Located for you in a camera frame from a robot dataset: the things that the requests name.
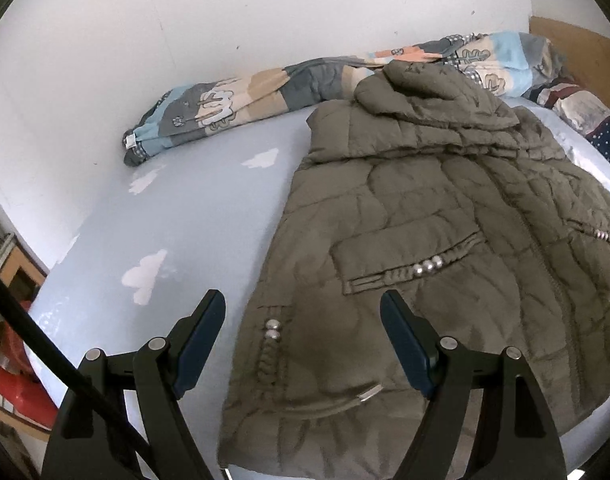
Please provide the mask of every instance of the quilted fabric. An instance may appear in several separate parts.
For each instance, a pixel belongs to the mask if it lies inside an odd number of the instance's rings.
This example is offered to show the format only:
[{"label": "quilted fabric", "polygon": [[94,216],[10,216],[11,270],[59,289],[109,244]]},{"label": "quilted fabric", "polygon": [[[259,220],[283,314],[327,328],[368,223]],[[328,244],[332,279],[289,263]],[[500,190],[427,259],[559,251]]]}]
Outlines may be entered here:
[{"label": "quilted fabric", "polygon": [[610,194],[531,112],[452,67],[395,60],[354,96],[308,120],[240,328],[220,462],[394,475],[425,402],[379,320],[392,287],[468,348],[522,349],[570,429],[610,393]]}]

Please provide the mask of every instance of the bed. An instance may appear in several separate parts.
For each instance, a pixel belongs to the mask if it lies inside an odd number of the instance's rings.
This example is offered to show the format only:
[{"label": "bed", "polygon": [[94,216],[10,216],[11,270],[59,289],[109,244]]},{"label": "bed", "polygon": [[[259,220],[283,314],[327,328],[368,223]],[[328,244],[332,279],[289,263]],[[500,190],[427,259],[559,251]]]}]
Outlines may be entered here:
[{"label": "bed", "polygon": [[[610,165],[552,111],[523,98],[567,155],[610,190]],[[114,184],[53,268],[31,316],[75,364],[94,347],[132,351],[165,334],[208,288],[227,301],[227,317],[194,390],[180,401],[214,475],[221,406],[242,310],[256,283],[287,198],[309,149],[304,108],[167,150]],[[32,365],[60,403],[64,385],[33,355]],[[142,431],[136,396],[130,420]],[[584,463],[610,435],[610,398],[562,437],[566,463]],[[259,474],[232,468],[239,478]]]}]

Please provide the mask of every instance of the patterned blanket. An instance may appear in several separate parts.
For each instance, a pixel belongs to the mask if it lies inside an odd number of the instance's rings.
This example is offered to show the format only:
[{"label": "patterned blanket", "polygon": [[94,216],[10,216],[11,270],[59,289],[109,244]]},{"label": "patterned blanket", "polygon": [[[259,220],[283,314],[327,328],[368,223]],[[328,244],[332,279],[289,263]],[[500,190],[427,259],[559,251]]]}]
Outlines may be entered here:
[{"label": "patterned blanket", "polygon": [[322,57],[213,83],[175,88],[124,133],[124,162],[239,124],[331,99],[352,99],[358,82],[393,59],[448,63],[496,95],[519,96],[560,75],[549,40],[520,32],[455,34],[438,41],[346,57]]},{"label": "patterned blanket", "polygon": [[557,77],[536,86],[525,97],[553,110],[610,163],[610,109],[594,94],[575,83],[571,76]]}]

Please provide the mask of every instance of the silver bead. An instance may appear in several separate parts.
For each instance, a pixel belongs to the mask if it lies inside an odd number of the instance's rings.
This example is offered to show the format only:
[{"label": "silver bead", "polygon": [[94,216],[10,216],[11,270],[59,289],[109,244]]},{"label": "silver bead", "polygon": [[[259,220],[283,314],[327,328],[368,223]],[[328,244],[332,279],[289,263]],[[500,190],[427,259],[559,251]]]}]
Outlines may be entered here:
[{"label": "silver bead", "polygon": [[279,330],[281,328],[281,322],[277,319],[268,319],[265,322],[265,328],[269,330]]},{"label": "silver bead", "polygon": [[425,260],[423,262],[423,269],[427,272],[432,272],[432,270],[434,270],[434,262],[432,262],[431,260]]},{"label": "silver bead", "polygon": [[440,269],[445,263],[440,256],[432,256],[432,262],[434,262],[436,269]]},{"label": "silver bead", "polygon": [[265,332],[265,337],[268,339],[273,339],[274,341],[278,341],[281,338],[281,333],[278,330],[268,330]]}]

